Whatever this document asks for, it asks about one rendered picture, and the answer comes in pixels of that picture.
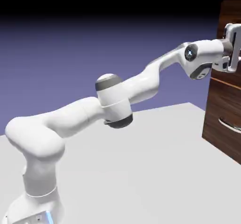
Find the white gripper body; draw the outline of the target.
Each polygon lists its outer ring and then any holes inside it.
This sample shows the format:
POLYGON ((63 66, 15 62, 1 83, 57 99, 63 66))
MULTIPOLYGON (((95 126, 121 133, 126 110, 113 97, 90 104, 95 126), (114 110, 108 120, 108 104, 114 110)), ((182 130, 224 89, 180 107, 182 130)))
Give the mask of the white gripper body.
POLYGON ((233 46, 232 54, 229 57, 228 72, 236 72, 240 61, 241 52, 241 24, 228 23, 225 26, 225 39, 233 46))

